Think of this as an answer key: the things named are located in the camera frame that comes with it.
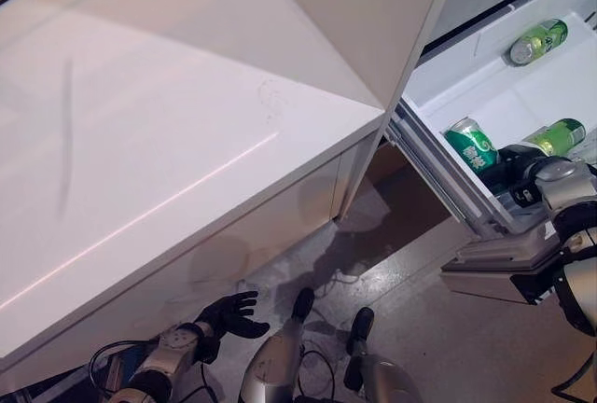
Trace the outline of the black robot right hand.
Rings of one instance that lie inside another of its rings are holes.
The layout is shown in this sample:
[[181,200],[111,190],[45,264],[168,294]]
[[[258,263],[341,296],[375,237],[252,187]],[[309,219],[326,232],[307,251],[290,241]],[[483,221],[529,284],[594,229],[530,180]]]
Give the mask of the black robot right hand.
[[497,195],[517,181],[537,161],[547,155],[537,146],[514,144],[498,150],[497,162],[478,174],[482,184]]

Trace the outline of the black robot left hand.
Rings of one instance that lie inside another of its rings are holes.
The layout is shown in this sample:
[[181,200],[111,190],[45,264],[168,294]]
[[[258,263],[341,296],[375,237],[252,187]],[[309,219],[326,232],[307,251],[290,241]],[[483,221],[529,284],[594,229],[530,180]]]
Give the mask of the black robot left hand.
[[194,323],[206,335],[221,340],[230,333],[243,339],[258,339],[270,330],[270,324],[251,319],[257,304],[257,291],[245,291],[225,296],[201,311]]

